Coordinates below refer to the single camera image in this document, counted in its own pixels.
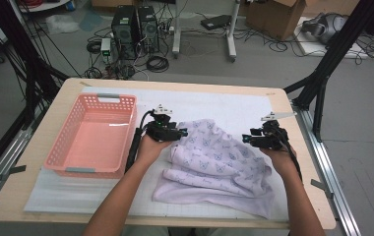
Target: metal frame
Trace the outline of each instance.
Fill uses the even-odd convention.
[[[335,210],[340,217],[343,230],[348,236],[359,236],[358,225],[356,224],[355,218],[349,208],[346,198],[341,188],[339,179],[335,174],[334,167],[332,166],[329,156],[326,152],[323,143],[317,141],[315,134],[313,134],[313,118],[309,111],[300,110],[298,107],[293,107],[297,112],[298,118],[304,124],[304,130],[308,137],[312,150],[314,151],[317,164],[321,170],[322,177],[325,181],[325,185],[328,188],[326,191],[331,193],[331,200],[334,202]]]
[[[23,114],[19,115],[18,120],[24,120]],[[35,110],[35,117],[41,118],[43,116],[42,110],[37,108]],[[16,136],[12,139],[10,144],[5,148],[5,151],[0,156],[0,185],[7,180],[11,173],[11,169],[15,166],[16,162],[25,150],[28,142],[31,140],[34,130],[36,129],[40,119],[34,119],[28,126],[24,121],[21,122],[22,127],[25,129],[17,132]]]

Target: pink plastic basket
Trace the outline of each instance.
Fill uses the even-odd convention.
[[[44,167],[62,176],[121,178],[136,111],[134,95],[81,93]]]

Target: person's left hand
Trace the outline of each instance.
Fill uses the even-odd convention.
[[[144,135],[138,148],[138,155],[135,161],[151,166],[159,157],[160,152],[168,147],[171,142],[157,142],[150,136]]]

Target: white cloth with purple print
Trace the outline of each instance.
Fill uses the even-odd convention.
[[[211,202],[270,218],[274,193],[266,177],[271,167],[214,120],[181,122],[188,136],[174,142],[154,192],[170,204]]]

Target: person's right hand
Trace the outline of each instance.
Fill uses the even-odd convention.
[[[171,145],[171,142],[157,142],[150,136],[144,135],[138,148],[135,163],[143,163],[149,167],[158,159],[160,152],[169,145]]]
[[[276,169],[281,178],[289,174],[297,174],[297,169],[291,160],[291,156],[285,148],[280,150],[272,150],[260,148],[260,151],[265,155],[269,156],[273,162],[273,167]],[[297,156],[295,150],[291,147],[291,151]]]

